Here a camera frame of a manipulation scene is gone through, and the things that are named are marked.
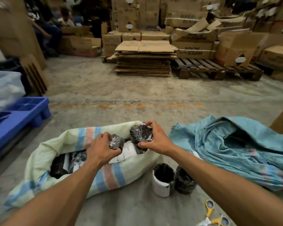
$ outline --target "teal fabric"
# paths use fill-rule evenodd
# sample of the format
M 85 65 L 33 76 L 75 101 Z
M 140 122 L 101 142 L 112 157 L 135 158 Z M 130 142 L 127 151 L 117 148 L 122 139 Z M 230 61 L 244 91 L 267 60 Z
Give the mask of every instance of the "teal fabric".
M 177 124 L 173 143 L 196 151 L 205 162 L 231 171 L 270 190 L 283 189 L 283 135 L 244 117 L 207 117 Z

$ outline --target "seated person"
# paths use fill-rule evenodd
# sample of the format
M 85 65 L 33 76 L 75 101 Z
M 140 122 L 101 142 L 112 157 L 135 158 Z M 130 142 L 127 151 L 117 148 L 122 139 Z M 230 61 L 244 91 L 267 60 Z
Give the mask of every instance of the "seated person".
M 58 57 L 57 48 L 62 38 L 62 31 L 44 20 L 43 13 L 37 7 L 35 0 L 24 1 L 42 51 L 45 51 L 45 55 Z M 44 38 L 49 40 L 47 44 L 44 43 Z
M 75 23 L 71 19 L 71 14 L 68 9 L 61 7 L 60 9 L 61 18 L 58 20 L 63 26 L 75 26 Z

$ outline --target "flattened cardboard stack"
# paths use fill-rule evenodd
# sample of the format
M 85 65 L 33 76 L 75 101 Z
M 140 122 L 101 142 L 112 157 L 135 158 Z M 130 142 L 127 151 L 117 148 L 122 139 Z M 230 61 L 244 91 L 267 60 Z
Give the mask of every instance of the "flattened cardboard stack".
M 170 77 L 170 61 L 176 58 L 168 41 L 123 41 L 117 48 L 115 72 L 121 75 Z

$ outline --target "cylinder with white label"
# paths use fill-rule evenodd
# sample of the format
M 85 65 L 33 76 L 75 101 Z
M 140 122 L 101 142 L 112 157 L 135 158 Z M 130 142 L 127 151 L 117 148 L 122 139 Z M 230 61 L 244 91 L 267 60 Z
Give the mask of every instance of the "cylinder with white label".
M 166 163 L 157 164 L 152 171 L 151 186 L 160 197 L 169 197 L 175 190 L 176 175 Z

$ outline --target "yellow scissors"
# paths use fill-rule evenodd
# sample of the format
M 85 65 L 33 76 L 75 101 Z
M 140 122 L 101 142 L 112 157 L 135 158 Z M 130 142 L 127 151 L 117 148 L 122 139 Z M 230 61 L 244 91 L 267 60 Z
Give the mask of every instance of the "yellow scissors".
M 200 222 L 196 226 L 208 226 L 210 224 L 218 224 L 218 226 L 219 225 L 221 225 L 221 226 L 229 226 L 230 225 L 230 220 L 227 217 L 222 216 L 222 215 L 221 215 L 221 217 L 213 219 L 213 220 L 209 219 L 213 209 L 215 208 L 215 204 L 212 200 L 206 200 L 205 206 L 208 210 L 208 212 L 206 214 L 206 218 L 205 218 L 204 221 Z

